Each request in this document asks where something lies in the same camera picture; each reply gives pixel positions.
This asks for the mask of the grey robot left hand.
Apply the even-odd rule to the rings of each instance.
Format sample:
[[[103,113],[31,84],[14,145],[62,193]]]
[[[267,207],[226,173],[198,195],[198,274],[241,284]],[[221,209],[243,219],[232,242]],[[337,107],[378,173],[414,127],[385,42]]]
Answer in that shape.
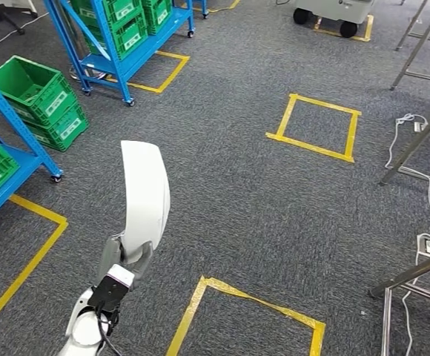
[[[100,283],[114,264],[125,267],[134,274],[130,291],[140,284],[153,256],[153,244],[146,241],[134,251],[123,246],[122,235],[107,239],[98,267],[97,284]]]

